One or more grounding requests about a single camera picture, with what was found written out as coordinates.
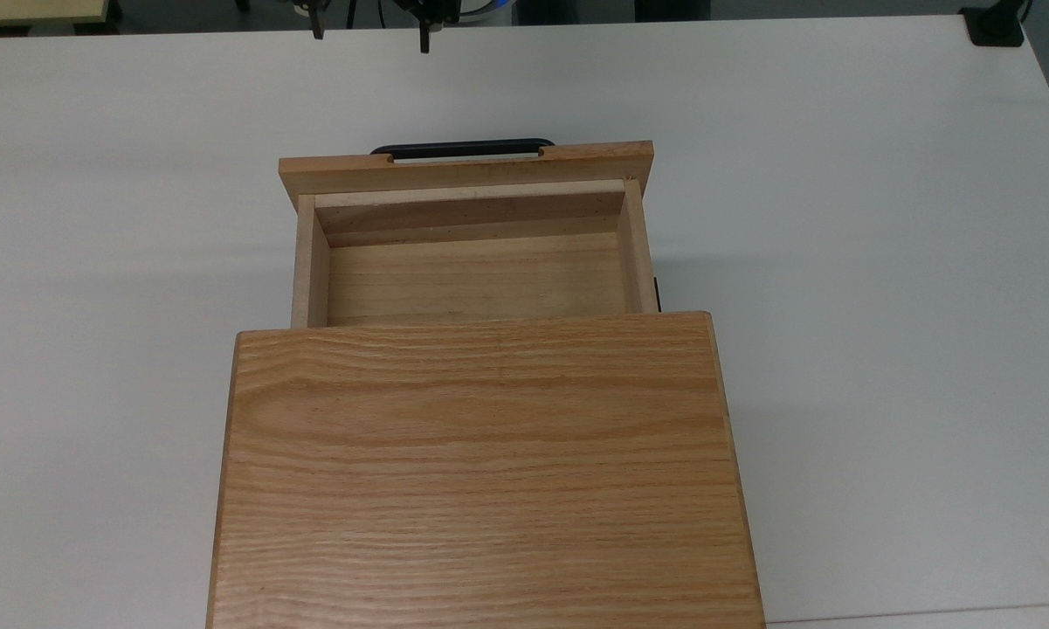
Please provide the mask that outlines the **black Franka gripper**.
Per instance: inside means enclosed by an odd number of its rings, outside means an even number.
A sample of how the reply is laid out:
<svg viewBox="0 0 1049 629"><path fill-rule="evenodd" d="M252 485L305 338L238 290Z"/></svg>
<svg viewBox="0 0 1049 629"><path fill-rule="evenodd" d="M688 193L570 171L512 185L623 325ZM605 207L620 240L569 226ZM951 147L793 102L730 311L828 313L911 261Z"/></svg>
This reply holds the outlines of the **black Franka gripper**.
<svg viewBox="0 0 1049 629"><path fill-rule="evenodd" d="M453 0L401 1L400 8L411 13L418 20L419 51L421 53L430 52L430 36L437 30L438 24L456 24L461 16L461 1ZM316 40L324 39L326 10L328 10L328 1L306 1L306 16L311 21L311 32Z"/></svg>

